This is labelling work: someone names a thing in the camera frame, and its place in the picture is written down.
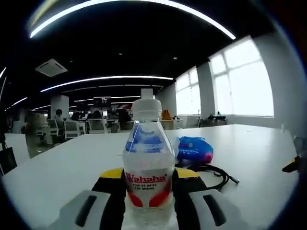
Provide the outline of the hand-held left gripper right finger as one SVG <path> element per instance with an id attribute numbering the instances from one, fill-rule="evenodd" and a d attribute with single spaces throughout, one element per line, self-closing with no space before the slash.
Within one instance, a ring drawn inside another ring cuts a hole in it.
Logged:
<path id="1" fill-rule="evenodd" d="M 175 212 L 180 230 L 253 230 L 237 206 L 208 188 L 197 172 L 175 168 Z"/>

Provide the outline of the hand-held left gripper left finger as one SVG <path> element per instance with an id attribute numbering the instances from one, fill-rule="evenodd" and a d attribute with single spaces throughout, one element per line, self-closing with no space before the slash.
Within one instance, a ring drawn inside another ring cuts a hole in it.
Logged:
<path id="1" fill-rule="evenodd" d="M 123 168 L 105 171 L 92 190 L 65 204 L 50 230 L 120 230 L 124 219 L 126 182 Z"/>

